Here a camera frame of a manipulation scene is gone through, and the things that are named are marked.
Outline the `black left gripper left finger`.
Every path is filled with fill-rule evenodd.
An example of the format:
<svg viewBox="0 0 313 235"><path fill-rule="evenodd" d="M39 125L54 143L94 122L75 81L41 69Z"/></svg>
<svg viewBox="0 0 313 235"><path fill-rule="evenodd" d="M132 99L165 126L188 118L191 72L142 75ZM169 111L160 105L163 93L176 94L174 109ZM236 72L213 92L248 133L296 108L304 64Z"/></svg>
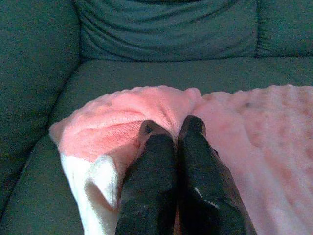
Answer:
<svg viewBox="0 0 313 235"><path fill-rule="evenodd" d="M139 129L137 159L127 169L114 235L173 235L177 206L176 148L151 120Z"/></svg>

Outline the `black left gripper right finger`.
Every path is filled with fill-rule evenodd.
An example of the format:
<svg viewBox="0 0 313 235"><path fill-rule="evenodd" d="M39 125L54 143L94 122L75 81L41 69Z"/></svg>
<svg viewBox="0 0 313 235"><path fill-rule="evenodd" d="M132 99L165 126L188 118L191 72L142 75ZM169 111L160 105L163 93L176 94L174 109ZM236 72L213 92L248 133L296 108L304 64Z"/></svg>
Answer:
<svg viewBox="0 0 313 235"><path fill-rule="evenodd" d="M230 170L188 115L178 136L179 220L183 235L257 235Z"/></svg>

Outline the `pink dotted pillow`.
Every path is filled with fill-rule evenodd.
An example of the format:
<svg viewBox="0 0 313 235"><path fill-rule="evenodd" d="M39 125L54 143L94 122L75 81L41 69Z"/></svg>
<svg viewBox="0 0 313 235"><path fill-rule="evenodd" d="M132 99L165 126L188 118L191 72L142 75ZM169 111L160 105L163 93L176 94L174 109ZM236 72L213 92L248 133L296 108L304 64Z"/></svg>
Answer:
<svg viewBox="0 0 313 235"><path fill-rule="evenodd" d="M187 115L229 168L258 235L313 235L313 87L201 95L196 88L136 87L103 95L49 134L78 204L84 235L114 235L118 187L143 121L177 137Z"/></svg>

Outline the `dark green leather sofa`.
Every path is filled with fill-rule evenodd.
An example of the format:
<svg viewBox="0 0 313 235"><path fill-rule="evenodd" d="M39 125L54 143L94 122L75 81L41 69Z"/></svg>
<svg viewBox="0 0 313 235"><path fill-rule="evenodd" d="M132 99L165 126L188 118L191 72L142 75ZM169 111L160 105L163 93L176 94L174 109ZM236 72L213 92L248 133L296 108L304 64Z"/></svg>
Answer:
<svg viewBox="0 0 313 235"><path fill-rule="evenodd" d="M313 0L0 0L0 235L84 235L50 127L136 87L313 87Z"/></svg>

